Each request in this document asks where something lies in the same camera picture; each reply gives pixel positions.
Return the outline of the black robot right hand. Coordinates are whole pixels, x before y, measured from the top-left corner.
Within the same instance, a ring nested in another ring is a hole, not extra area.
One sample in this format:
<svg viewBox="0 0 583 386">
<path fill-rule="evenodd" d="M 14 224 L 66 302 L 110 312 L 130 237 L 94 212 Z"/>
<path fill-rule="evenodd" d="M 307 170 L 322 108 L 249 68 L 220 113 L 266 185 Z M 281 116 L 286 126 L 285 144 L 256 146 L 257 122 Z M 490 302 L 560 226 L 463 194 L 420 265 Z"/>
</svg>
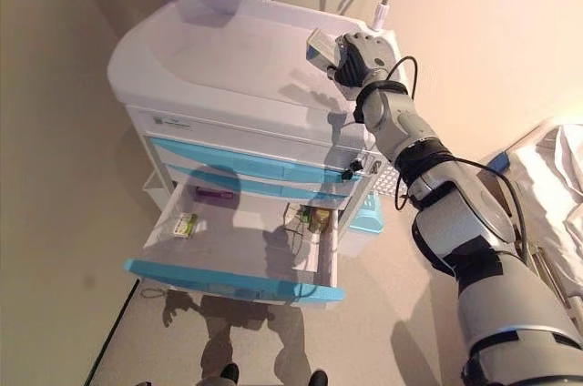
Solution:
<svg viewBox="0 0 583 386">
<path fill-rule="evenodd" d="M 372 81 L 386 79 L 396 63 L 393 48 L 382 36 L 354 32 L 337 37 L 335 44 L 340 58 L 327 72 L 340 86 L 363 88 Z"/>
</svg>

